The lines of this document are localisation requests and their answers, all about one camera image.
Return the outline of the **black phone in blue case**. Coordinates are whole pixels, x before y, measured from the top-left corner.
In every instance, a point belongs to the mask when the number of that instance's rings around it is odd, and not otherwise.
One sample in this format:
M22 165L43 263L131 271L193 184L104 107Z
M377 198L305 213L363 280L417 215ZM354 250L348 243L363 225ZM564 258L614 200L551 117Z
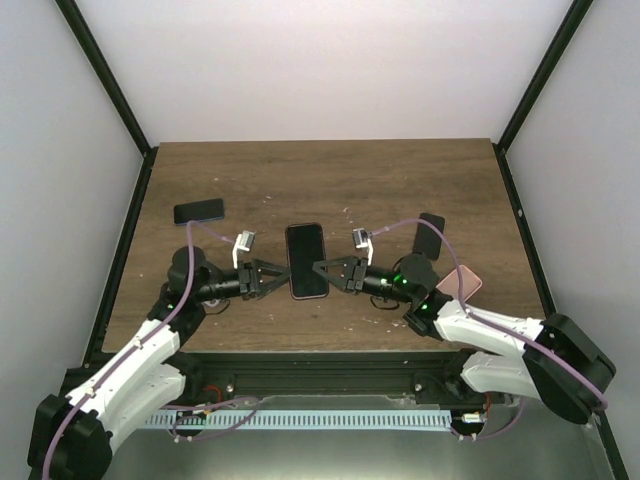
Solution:
M221 220L225 216L222 198L212 198L177 204L173 208L175 225L186 225L190 221L207 222Z

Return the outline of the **black frame post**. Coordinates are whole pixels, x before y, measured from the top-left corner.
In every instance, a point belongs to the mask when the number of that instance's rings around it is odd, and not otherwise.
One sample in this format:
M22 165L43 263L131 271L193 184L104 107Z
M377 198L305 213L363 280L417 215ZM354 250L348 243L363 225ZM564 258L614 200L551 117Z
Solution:
M78 4L73 0L55 0L73 36L94 70L113 107L143 157L152 150L116 76L106 60Z
M515 141L593 3L593 0L574 0L571 2L497 142L500 150L508 151Z

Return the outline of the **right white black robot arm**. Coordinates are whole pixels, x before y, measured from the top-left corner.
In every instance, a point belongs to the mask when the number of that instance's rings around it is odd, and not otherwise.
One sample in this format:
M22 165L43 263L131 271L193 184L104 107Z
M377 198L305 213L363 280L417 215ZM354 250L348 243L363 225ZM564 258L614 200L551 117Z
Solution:
M430 260L419 253L393 268L347 256L317 261L313 270L345 293L407 305L403 318L422 337L473 347L462 367L444 378L445 393L455 402L487 392L529 397L575 424L606 407L604 393L616 368L566 315L519 318L465 304L439 289Z

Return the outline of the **black phone case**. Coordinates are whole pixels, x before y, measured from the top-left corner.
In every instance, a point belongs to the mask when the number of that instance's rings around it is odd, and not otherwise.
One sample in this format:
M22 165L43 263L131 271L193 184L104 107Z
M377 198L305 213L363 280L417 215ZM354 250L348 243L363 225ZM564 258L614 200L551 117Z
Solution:
M443 217L423 212L420 214L419 218L432 224L440 233L444 232L445 219ZM423 254L429 260L436 261L440 256L441 245L442 240L437 233L423 223L417 224L412 247L413 253Z

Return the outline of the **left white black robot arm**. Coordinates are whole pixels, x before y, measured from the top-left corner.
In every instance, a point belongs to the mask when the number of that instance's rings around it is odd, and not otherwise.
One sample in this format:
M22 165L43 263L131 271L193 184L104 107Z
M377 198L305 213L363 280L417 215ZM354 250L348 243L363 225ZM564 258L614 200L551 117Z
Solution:
M173 401L204 392L198 362L182 352L215 300L261 299L286 284L285 266L254 259L222 270L193 246L177 250L159 298L138 331L104 366L37 407L27 463L45 479L100 479L126 441Z

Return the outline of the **right black frame post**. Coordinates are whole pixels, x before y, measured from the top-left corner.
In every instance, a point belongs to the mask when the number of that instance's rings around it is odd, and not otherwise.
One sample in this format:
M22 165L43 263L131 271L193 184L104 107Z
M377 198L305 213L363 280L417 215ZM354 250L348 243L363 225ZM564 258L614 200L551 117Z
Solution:
M508 151L515 141L593 3L593 0L574 0L571 2L497 142L500 150Z

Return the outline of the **black aluminium frame rail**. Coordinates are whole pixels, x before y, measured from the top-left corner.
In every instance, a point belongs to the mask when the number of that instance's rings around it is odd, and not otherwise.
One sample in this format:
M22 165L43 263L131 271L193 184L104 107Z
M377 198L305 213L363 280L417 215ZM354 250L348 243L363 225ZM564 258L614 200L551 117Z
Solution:
M185 386L173 405L239 396L418 396L420 403L476 406L484 395L461 377L474 352L183 353Z

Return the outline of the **metal sheet panel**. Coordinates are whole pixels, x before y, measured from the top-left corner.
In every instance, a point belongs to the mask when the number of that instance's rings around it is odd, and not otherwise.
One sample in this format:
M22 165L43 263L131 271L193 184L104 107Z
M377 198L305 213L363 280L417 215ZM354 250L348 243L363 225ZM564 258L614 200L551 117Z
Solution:
M496 409L503 427L444 431L138 428L100 479L623 479L604 418L554 421L532 402Z

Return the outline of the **pink phone case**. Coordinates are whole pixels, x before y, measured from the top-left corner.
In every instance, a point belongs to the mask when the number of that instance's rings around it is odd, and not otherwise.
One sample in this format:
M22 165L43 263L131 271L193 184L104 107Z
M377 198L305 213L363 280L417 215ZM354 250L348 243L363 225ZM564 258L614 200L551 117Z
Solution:
M460 270L454 269L446 275L438 283L437 289L455 299L468 301L482 286L481 278L466 265L461 265Z

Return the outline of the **black phone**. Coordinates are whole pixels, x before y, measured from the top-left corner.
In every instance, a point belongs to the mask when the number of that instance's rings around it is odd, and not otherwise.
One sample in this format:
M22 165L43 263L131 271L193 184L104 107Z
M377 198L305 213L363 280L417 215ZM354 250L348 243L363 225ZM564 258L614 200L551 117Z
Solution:
M212 198L177 204L173 208L175 225L186 225L190 221L207 222L221 220L225 216L222 198Z
M285 243L292 298L310 300L326 297L328 282L313 270L316 262L326 259L322 226L319 223L289 225L285 229Z

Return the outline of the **left black frame post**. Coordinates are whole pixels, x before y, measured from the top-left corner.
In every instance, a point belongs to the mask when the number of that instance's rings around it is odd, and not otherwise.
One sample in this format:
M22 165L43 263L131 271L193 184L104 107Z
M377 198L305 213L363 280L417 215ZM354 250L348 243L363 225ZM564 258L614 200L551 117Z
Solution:
M55 0L73 36L94 70L113 107L143 157L152 150L116 76L106 60L78 4L73 0Z

